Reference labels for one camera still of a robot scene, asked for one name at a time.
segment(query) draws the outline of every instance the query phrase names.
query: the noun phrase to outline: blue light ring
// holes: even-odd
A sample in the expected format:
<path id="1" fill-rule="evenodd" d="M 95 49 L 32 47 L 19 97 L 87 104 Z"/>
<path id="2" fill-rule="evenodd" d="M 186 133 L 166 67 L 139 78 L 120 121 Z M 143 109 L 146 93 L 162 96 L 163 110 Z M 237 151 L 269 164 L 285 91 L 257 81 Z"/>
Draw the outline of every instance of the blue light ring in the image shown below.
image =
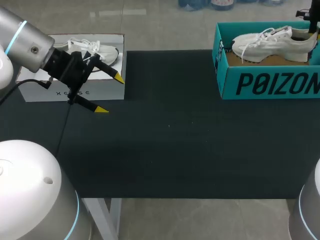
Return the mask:
<path id="1" fill-rule="evenodd" d="M 80 204 L 79 204 L 79 197 L 78 197 L 78 193 L 77 191 L 75 191 L 75 195 L 76 195 L 76 200 L 77 200 L 77 210 L 76 210 L 76 216 L 75 216 L 75 220 L 74 220 L 74 223 L 68 233 L 68 235 L 64 238 L 64 240 L 68 240 L 68 238 L 70 237 L 70 235 L 72 234 L 73 230 L 75 229 L 76 227 L 76 224 L 77 224 L 77 221 L 78 221 L 78 217 L 79 217 L 79 208 L 80 208 Z"/>
<path id="2" fill-rule="evenodd" d="M 24 22 L 20 25 L 20 27 L 18 28 L 18 30 L 15 32 L 13 38 L 11 39 L 8 47 L 6 48 L 6 50 L 5 50 L 5 52 L 4 52 L 5 55 L 8 55 L 8 53 L 9 53 L 12 45 L 14 44 L 15 40 L 17 39 L 18 35 L 20 34 L 21 30 L 24 28 L 24 26 L 25 26 L 26 24 L 27 24 L 27 21 L 24 21 Z"/>
<path id="3" fill-rule="evenodd" d="M 309 229 L 309 227 L 308 227 L 308 225 L 307 225 L 307 223 L 306 223 L 306 221 L 305 221 L 305 219 L 304 219 L 304 216 L 302 215 L 301 201 L 300 201 L 300 200 L 301 200 L 301 194 L 302 194 L 302 191 L 304 190 L 304 187 L 305 187 L 305 186 L 303 186 L 303 188 L 301 189 L 300 196 L 299 196 L 299 211 L 300 211 L 301 220 L 302 220 L 302 222 L 303 222 L 306 230 L 307 230 L 307 231 L 309 232 L 309 234 L 311 235 L 311 237 L 313 237 L 314 240 L 318 240 L 318 239 L 316 238 L 316 236 L 315 236 L 315 235 L 311 232 L 311 230 Z"/>

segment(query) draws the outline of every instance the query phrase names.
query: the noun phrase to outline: gray floor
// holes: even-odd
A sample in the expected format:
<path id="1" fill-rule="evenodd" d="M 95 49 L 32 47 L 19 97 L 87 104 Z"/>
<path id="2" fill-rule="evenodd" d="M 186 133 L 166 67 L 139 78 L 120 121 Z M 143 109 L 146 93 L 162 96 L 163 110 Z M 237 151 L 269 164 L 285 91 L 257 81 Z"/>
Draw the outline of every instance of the gray floor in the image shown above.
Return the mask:
<path id="1" fill-rule="evenodd" d="M 311 0 L 185 12 L 178 0 L 0 0 L 47 34 L 124 33 L 127 50 L 210 49 L 217 22 L 292 21 Z"/>
<path id="2" fill-rule="evenodd" d="M 47 34 L 123 33 L 127 50 L 211 49 L 217 22 L 292 21 L 311 0 L 184 12 L 177 0 L 0 0 Z M 289 240 L 284 199 L 124 199 L 120 240 Z"/>

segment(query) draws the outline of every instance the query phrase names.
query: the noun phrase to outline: screw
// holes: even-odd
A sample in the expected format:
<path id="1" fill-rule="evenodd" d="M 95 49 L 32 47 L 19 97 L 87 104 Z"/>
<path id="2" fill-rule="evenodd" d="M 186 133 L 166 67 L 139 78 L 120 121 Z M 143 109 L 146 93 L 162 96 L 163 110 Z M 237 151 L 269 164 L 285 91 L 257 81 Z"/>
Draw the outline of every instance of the screw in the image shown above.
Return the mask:
<path id="1" fill-rule="evenodd" d="M 39 48 L 37 48 L 36 46 L 33 46 L 33 47 L 31 48 L 31 52 L 32 52 L 33 54 L 37 54 L 37 53 L 39 52 Z"/>

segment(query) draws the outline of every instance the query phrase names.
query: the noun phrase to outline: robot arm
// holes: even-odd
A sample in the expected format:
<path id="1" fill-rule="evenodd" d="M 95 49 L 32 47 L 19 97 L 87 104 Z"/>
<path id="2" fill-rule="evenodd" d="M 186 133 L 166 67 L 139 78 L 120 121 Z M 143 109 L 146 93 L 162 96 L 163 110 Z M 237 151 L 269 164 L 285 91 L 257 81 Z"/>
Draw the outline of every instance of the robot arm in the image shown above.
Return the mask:
<path id="1" fill-rule="evenodd" d="M 78 92 L 94 68 L 124 84 L 120 74 L 103 63 L 98 54 L 89 54 L 85 56 L 86 60 L 83 60 L 81 52 L 68 54 L 54 48 L 54 43 L 52 37 L 0 6 L 0 89 L 5 88 L 13 76 L 9 57 L 33 73 L 43 69 L 51 76 L 50 79 L 55 78 L 67 85 L 70 89 L 67 95 L 69 104 L 77 103 L 94 112 L 108 112 L 79 96 Z"/>
<path id="2" fill-rule="evenodd" d="M 14 68 L 3 47 L 0 45 L 0 89 L 9 85 L 14 74 Z"/>
<path id="3" fill-rule="evenodd" d="M 52 37 L 0 6 L 0 89 L 5 88 L 13 76 L 9 58 L 36 73 L 46 65 L 54 43 Z"/>
<path id="4" fill-rule="evenodd" d="M 302 17 L 303 20 L 310 21 L 309 33 L 314 34 L 317 31 L 318 22 L 320 22 L 320 0 L 312 0 L 309 12 L 303 10 L 296 12 L 296 17 Z"/>

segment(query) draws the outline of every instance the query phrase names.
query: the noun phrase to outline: shoelace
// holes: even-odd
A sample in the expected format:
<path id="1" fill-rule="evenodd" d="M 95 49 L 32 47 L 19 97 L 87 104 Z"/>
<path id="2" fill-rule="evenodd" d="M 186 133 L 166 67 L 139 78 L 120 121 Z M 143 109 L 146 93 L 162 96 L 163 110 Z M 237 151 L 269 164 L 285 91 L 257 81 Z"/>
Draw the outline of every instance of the shoelace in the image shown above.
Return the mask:
<path id="1" fill-rule="evenodd" d="M 72 38 L 71 41 L 75 41 L 75 42 L 79 42 L 82 44 L 85 44 L 85 46 L 82 46 L 81 49 L 86 51 L 86 50 L 90 50 L 92 52 L 92 55 L 94 54 L 99 54 L 99 50 L 100 50 L 100 41 L 89 41 L 86 39 L 75 39 Z M 105 57 L 100 55 L 100 59 L 101 60 L 105 60 Z"/>
<path id="2" fill-rule="evenodd" d="M 244 64 L 244 55 L 245 55 L 245 51 L 247 50 L 247 48 L 249 46 L 259 46 L 260 43 L 262 42 L 270 42 L 270 40 L 268 39 L 268 37 L 271 36 L 271 33 L 275 31 L 274 28 L 268 28 L 264 31 L 262 31 L 261 33 L 258 34 L 258 36 L 256 38 L 254 38 L 252 41 L 248 42 L 247 45 L 245 45 L 242 54 L 241 54 L 241 60 L 242 60 L 242 64 Z"/>

